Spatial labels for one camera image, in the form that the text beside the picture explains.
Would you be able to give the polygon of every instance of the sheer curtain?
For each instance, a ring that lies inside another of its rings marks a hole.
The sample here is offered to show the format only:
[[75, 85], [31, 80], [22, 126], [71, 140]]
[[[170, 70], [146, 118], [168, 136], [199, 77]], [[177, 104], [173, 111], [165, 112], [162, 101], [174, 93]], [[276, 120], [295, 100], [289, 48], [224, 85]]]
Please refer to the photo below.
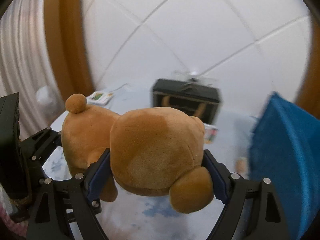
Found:
[[47, 52], [43, 4], [14, 0], [0, 21], [0, 96], [20, 93], [21, 139], [64, 109]]

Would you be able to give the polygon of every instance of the blue fabric bin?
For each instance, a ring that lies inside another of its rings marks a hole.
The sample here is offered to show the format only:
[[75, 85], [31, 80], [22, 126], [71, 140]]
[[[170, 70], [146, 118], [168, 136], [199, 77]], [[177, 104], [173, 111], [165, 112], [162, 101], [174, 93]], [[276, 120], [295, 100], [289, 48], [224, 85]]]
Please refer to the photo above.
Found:
[[271, 179], [290, 237], [300, 239], [320, 208], [320, 121], [277, 93], [253, 131], [250, 178]]

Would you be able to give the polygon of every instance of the pink knitted fabric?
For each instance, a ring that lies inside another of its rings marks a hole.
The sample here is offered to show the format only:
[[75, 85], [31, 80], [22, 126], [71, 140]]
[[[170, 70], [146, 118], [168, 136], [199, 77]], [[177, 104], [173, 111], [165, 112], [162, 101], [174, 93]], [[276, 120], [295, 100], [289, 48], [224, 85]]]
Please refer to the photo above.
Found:
[[0, 202], [0, 218], [4, 222], [4, 224], [7, 226], [7, 228], [15, 233], [18, 236], [26, 237], [27, 235], [27, 224], [26, 223], [19, 223], [16, 224], [11, 220], [11, 218], [8, 216], [6, 210], [3, 208], [2, 203]]

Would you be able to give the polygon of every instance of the plush toy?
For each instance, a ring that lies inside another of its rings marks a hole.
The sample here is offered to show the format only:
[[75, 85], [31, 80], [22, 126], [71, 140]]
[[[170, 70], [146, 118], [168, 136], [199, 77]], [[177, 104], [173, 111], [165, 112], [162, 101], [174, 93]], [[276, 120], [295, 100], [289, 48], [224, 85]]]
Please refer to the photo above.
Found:
[[[66, 101], [70, 112], [62, 126], [63, 151], [72, 175], [83, 172], [110, 148], [114, 179], [143, 196], [169, 195], [181, 213], [204, 208], [213, 199], [209, 172], [201, 167], [204, 125], [197, 117], [170, 108], [146, 108], [118, 115], [87, 105], [83, 95]], [[111, 176], [100, 195], [117, 196]]]

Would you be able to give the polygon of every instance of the black box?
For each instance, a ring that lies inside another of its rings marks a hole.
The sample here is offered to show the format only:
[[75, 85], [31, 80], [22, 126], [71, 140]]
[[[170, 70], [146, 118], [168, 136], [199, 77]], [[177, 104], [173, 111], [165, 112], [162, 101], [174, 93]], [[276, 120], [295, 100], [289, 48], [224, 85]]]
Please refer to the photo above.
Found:
[[217, 88], [167, 79], [158, 79], [153, 86], [153, 107], [173, 107], [204, 123], [212, 124], [219, 104]]

